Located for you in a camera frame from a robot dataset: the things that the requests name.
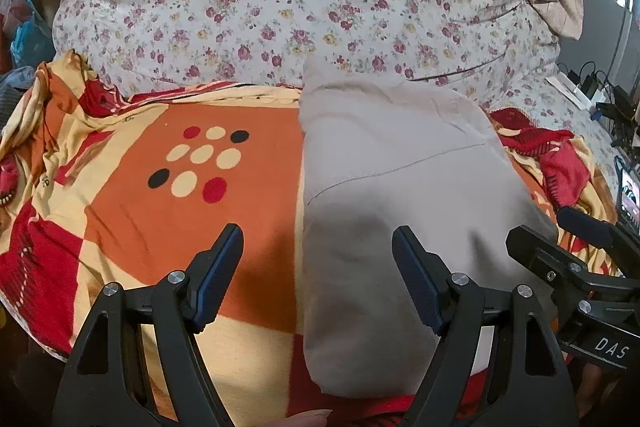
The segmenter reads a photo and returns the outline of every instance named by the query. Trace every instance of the white lettering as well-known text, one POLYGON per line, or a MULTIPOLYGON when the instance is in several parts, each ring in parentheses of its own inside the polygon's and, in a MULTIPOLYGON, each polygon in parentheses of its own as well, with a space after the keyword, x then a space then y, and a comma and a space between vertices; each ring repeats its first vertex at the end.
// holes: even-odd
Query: white lettering
POLYGON ((618 347, 618 343, 615 343, 613 344, 613 346, 609 347, 609 349, 607 349, 605 353, 607 353, 607 355, 615 355, 617 347, 618 347))
POLYGON ((607 346, 607 344, 609 344, 609 339, 606 339, 605 337, 602 337, 602 338, 601 338, 601 340, 600 340, 600 342, 599 342, 599 343, 598 343, 598 345, 596 346, 596 349, 597 349, 598 351, 602 351, 602 350, 607 346))

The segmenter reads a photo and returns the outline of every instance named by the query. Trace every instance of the cream dot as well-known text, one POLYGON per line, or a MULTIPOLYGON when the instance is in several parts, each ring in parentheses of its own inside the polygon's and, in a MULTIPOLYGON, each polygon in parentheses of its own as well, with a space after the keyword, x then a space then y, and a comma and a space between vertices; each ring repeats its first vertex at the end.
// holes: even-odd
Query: cream dot
POLYGON ((195 164, 204 163, 212 156, 213 156, 213 146, 207 143, 202 147, 198 147, 196 150, 194 150, 191 153, 191 162, 195 164))
POLYGON ((225 134, 226 131, 222 127, 215 126, 209 127, 207 129, 207 138, 209 138, 210 140, 219 140, 220 138, 225 136, 225 134))
POLYGON ((216 165, 221 169, 232 169, 238 165, 240 156, 238 149, 225 149, 216 158, 216 165))
POLYGON ((168 162, 175 162, 176 160, 182 158, 188 152, 189 146, 186 143, 181 143, 180 145, 176 145, 169 151, 169 154, 166 156, 166 160, 168 162))
POLYGON ((193 189, 198 183, 198 177, 193 171, 181 172, 175 177, 174 182, 171 184, 171 193, 176 198, 183 198, 193 192, 193 189))

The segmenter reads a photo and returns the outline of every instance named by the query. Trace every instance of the black cable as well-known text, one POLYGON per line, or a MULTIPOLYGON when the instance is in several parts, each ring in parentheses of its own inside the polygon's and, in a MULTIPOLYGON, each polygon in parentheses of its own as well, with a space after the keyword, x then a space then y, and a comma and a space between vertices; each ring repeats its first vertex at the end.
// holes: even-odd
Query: black cable
POLYGON ((584 69, 584 67, 587 64, 593 64, 593 71, 591 71, 591 73, 595 73, 596 72, 596 63, 593 62, 593 60, 589 60, 588 62, 585 62, 582 67, 580 68, 580 73, 578 73, 578 76, 580 77, 580 82, 582 82, 582 70, 584 69))

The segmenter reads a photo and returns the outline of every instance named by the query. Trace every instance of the polka dot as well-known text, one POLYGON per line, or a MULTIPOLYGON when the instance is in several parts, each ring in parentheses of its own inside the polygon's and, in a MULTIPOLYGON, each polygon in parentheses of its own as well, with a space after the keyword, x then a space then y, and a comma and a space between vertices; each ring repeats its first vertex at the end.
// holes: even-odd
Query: polka dot
POLYGON ((171 184, 171 193, 176 198, 183 198, 193 192, 198 183, 198 177, 193 171, 181 172, 175 177, 174 182, 171 184))
POLYGON ((169 179, 169 169, 160 169, 149 176, 146 184, 149 188, 158 188, 169 179))
POLYGON ((231 143, 246 142, 248 138, 249 138, 249 133, 247 133, 247 131, 245 130, 233 131, 233 133, 231 133, 231 136, 229 137, 229 139, 231 140, 231 143))
POLYGON ((200 164, 206 162, 209 158, 213 156, 213 146, 203 145, 202 147, 198 147, 191 153, 191 163, 200 164))
POLYGON ((212 178, 202 188, 202 199, 207 203, 218 203, 226 193, 224 178, 212 178))
POLYGON ((185 140, 190 140, 191 138, 195 138, 198 134, 200 134, 200 128, 192 125, 191 127, 187 127, 182 133, 185 140))
POLYGON ((219 140, 223 136, 225 136, 226 131, 222 127, 209 127, 207 129, 207 138, 210 140, 219 140))
POLYGON ((182 158, 188 152, 189 146, 186 143, 180 143, 169 151, 169 154, 166 156, 166 160, 168 162, 175 162, 176 160, 182 158))
POLYGON ((216 158, 216 165, 221 169, 232 169, 238 165, 240 156, 238 149, 225 149, 216 158))

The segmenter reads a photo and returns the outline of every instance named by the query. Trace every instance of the black dot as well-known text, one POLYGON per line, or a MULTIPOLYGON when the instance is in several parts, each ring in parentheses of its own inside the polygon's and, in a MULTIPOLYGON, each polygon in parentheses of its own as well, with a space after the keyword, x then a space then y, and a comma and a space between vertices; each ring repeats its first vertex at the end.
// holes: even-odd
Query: black dot
POLYGON ((169 169, 160 169, 149 176, 146 182, 149 188, 158 188, 163 185, 165 181, 169 179, 169 169))
POLYGON ((231 143, 242 143, 247 141, 249 133, 244 130, 233 131, 229 138, 231 139, 231 143))

